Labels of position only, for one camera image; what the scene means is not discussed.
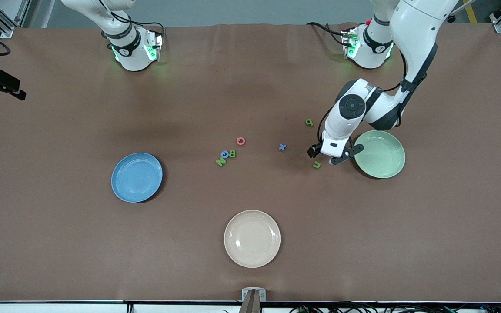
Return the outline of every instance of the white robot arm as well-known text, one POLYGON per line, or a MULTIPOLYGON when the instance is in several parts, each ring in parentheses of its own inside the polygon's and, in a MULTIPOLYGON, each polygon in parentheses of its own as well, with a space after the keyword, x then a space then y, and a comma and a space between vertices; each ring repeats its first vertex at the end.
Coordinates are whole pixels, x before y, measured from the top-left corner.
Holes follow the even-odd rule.
POLYGON ((330 155, 332 164, 352 158, 363 149, 347 147, 352 132, 362 121, 376 130, 398 125, 405 106, 426 77, 437 51, 436 35, 457 0, 400 0, 390 17, 390 33, 407 62, 407 73, 393 96, 364 79, 344 85, 324 123, 321 142, 308 149, 314 158, 330 155))
POLYGON ((162 34, 146 30, 130 21, 123 12, 136 0, 61 0, 96 23, 111 42, 115 59, 129 71, 145 69, 159 59, 162 34))

